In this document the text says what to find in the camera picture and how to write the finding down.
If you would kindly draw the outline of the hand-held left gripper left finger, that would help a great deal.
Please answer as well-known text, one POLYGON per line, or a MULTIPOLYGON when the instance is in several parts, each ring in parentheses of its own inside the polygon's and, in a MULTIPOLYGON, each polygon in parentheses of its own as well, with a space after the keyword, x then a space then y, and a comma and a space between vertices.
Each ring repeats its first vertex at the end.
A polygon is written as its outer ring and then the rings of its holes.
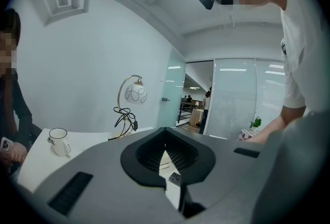
POLYGON ((34 192, 53 218, 71 224, 177 224, 184 221, 162 187, 146 187, 132 180, 120 162, 122 151, 152 130, 99 143, 48 176, 34 192), (88 185, 66 216, 51 201, 79 172, 90 174, 88 185))

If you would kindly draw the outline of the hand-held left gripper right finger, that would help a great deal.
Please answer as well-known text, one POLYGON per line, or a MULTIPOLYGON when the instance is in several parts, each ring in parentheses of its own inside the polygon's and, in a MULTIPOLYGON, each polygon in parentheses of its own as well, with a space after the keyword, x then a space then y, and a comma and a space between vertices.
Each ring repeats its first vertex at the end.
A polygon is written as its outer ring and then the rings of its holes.
POLYGON ((263 146, 166 128, 167 148, 189 164, 180 170, 178 213, 181 220, 166 224, 251 224, 263 186, 256 171, 263 146))

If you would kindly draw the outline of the black remote control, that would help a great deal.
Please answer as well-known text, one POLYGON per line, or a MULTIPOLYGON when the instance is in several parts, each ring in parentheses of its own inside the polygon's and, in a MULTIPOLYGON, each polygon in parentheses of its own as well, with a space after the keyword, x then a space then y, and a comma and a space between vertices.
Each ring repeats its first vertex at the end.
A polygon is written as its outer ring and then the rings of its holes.
POLYGON ((176 172, 172 173, 168 180, 176 186, 181 186, 181 175, 176 172))

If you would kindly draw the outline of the person's left forearm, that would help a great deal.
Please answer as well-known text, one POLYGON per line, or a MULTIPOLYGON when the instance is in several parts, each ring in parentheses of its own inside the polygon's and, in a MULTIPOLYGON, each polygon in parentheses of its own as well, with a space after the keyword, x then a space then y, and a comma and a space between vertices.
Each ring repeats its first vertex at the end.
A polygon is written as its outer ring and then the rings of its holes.
POLYGON ((245 142, 265 144, 270 134, 285 129, 293 120, 301 118, 305 110, 306 106, 300 108, 283 106, 280 115, 277 118, 264 127, 256 136, 245 140, 245 142))

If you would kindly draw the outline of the checkered tablecloth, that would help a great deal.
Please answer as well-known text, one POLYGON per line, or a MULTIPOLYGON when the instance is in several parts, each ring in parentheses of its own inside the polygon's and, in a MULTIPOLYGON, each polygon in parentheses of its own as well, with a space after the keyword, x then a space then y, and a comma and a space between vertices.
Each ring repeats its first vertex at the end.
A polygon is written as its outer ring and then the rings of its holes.
POLYGON ((257 135, 259 133, 258 128, 252 127, 252 128, 247 128, 247 129, 241 129, 238 140, 239 141, 244 141, 247 139, 250 139, 257 135))

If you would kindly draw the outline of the white mug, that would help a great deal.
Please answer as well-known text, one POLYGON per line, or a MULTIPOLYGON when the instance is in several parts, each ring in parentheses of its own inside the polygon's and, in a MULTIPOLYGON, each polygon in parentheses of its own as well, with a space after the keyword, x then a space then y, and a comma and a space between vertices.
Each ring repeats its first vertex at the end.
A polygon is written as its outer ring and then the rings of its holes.
POLYGON ((49 131, 47 141, 52 145, 54 152, 64 157, 71 153, 72 149, 67 141, 68 132, 62 128, 54 128, 49 131))

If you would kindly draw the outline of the green potted plant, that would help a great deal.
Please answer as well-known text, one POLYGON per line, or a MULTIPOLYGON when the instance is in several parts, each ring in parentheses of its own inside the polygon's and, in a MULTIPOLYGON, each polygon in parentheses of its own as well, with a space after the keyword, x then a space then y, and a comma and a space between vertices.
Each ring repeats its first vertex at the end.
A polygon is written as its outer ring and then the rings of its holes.
POLYGON ((262 119, 258 116, 255 118, 254 121, 251 121, 250 129, 252 130, 252 132, 257 132, 258 128, 261 126, 261 123, 262 119))

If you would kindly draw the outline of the white table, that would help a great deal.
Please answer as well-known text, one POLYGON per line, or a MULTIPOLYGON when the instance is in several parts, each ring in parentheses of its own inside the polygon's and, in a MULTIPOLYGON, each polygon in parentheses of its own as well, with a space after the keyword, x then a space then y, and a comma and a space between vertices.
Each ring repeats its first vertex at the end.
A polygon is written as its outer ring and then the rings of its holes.
POLYGON ((123 137, 115 138, 114 133, 78 133, 68 132, 67 140, 71 146, 71 152, 64 156, 58 156, 47 142, 50 129, 44 129, 23 163, 18 177, 18 184, 25 187, 31 193, 35 193, 40 184, 59 168, 85 153, 96 145, 103 143, 118 144, 124 140, 136 141, 155 131, 157 128, 145 127, 137 132, 123 137))

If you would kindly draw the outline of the beige draped table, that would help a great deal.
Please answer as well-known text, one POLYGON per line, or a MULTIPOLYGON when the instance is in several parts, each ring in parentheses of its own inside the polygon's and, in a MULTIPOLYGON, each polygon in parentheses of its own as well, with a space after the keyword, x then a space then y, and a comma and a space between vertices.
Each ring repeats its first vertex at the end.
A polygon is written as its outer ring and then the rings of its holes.
POLYGON ((191 117, 189 119, 189 123, 191 126, 197 126, 197 124, 202 121, 203 112, 203 109, 192 110, 191 117))

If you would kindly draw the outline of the black railing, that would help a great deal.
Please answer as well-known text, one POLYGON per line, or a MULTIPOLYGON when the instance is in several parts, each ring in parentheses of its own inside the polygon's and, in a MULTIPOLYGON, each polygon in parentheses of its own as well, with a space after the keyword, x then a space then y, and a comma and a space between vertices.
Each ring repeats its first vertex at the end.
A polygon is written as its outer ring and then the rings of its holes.
POLYGON ((191 117, 192 111, 196 108, 197 106, 193 103, 181 102, 176 122, 180 123, 183 120, 189 119, 191 117))

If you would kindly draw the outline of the white globe table lamp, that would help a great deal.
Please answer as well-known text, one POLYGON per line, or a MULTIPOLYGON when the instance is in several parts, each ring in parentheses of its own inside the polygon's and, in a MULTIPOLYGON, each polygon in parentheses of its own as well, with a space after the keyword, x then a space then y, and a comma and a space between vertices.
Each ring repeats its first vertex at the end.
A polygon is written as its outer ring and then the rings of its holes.
POLYGON ((119 115, 114 127, 117 127, 119 124, 123 124, 123 127, 119 134, 114 136, 114 139, 128 136, 132 132, 136 132, 138 129, 136 115, 129 107, 121 107, 120 105, 122 90, 126 83, 132 78, 135 78, 136 80, 125 88, 123 93, 125 101, 130 104, 142 105, 147 99, 147 90, 142 82, 142 76, 130 75, 123 81, 117 95, 117 106, 113 108, 113 111, 119 115))

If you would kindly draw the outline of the frosted glass door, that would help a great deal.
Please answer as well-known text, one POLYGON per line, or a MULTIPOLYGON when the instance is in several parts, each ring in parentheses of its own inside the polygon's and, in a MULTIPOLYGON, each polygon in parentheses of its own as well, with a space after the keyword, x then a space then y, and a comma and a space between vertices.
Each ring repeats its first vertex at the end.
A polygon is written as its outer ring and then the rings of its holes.
POLYGON ((172 49, 163 81, 163 91, 160 98, 160 110, 157 122, 158 127, 176 126, 185 75, 186 61, 176 49, 172 49), (164 102, 161 100, 162 98, 168 98, 170 101, 164 102))

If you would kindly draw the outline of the person's white shirt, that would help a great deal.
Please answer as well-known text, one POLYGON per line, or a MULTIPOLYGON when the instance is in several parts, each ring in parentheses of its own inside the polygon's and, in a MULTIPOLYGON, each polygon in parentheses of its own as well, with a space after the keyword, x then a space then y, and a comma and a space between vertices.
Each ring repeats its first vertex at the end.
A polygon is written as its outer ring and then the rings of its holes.
POLYGON ((317 0, 287 0, 281 12, 284 106, 330 109, 330 26, 317 0))

